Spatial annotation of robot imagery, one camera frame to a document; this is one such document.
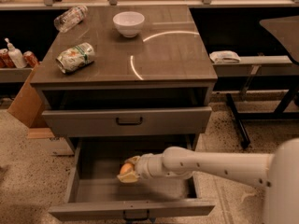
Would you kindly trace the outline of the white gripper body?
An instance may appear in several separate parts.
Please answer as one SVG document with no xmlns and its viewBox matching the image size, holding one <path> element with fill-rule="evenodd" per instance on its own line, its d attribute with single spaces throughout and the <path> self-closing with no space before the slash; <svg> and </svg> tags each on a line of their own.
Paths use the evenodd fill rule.
<svg viewBox="0 0 299 224">
<path fill-rule="evenodd" d="M 165 169 L 161 154 L 142 155 L 135 164 L 135 171 L 141 179 L 163 177 Z"/>
</svg>

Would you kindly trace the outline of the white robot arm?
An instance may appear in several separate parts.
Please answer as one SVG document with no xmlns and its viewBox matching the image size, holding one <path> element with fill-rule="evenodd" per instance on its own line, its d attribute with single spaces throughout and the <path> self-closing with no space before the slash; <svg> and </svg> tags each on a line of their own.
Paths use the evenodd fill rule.
<svg viewBox="0 0 299 224">
<path fill-rule="evenodd" d="M 299 139 L 282 143 L 275 153 L 196 152 L 169 147 L 125 161 L 122 183 L 167 177 L 187 179 L 194 172 L 265 189 L 263 224 L 299 224 Z"/>
</svg>

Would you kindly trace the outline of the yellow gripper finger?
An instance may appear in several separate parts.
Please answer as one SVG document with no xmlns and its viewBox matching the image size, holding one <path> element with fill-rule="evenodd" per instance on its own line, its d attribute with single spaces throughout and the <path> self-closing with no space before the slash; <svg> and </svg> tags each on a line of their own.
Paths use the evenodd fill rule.
<svg viewBox="0 0 299 224">
<path fill-rule="evenodd" d="M 117 175 L 117 178 L 122 183 L 135 183 L 139 179 L 139 175 L 135 171 L 128 171 Z"/>
<path fill-rule="evenodd" d="M 140 160 L 140 156 L 133 156 L 131 158 L 126 159 L 124 162 L 131 163 L 132 165 L 136 165 L 139 160 Z"/>
</svg>

